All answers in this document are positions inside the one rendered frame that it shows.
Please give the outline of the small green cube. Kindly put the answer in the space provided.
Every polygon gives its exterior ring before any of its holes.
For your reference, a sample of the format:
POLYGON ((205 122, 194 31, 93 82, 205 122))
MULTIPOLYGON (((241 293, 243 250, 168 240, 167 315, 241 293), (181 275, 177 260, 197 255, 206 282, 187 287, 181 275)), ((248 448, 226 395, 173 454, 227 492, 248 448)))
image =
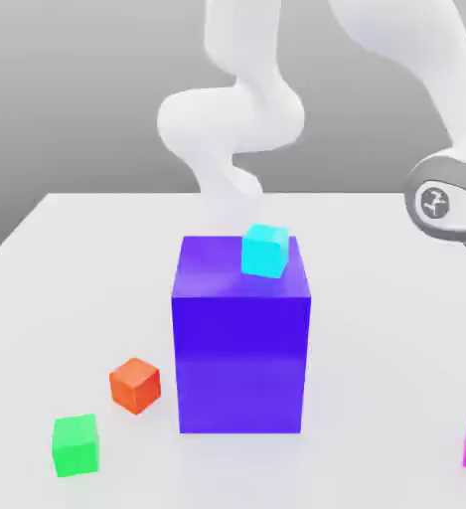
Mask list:
POLYGON ((97 472, 99 436, 95 414, 56 419, 52 457, 59 477, 97 472))

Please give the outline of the small cyan cube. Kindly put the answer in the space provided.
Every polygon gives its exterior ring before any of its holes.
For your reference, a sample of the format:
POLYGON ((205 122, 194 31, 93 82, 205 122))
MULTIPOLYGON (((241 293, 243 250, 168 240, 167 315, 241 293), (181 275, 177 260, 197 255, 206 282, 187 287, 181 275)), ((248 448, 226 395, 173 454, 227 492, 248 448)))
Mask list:
POLYGON ((241 238, 241 272, 280 278, 288 262, 287 228, 254 224, 241 238))

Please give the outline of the small orange cube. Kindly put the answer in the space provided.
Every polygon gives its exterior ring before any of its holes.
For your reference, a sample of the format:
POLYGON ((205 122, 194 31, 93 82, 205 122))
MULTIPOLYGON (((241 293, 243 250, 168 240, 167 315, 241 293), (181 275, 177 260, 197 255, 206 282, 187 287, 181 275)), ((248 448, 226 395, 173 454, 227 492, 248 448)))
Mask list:
POLYGON ((130 358, 109 374, 112 399, 134 415, 141 414, 161 397, 160 370, 130 358))

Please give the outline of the large purple box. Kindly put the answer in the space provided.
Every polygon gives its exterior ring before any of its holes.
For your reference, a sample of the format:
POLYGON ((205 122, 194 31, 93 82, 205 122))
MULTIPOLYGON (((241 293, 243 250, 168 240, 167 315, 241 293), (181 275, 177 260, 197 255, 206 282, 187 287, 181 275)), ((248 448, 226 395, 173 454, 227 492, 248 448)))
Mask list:
POLYGON ((296 239, 278 278, 240 270, 238 237, 185 237, 171 295, 182 433, 298 433, 311 292, 296 239))

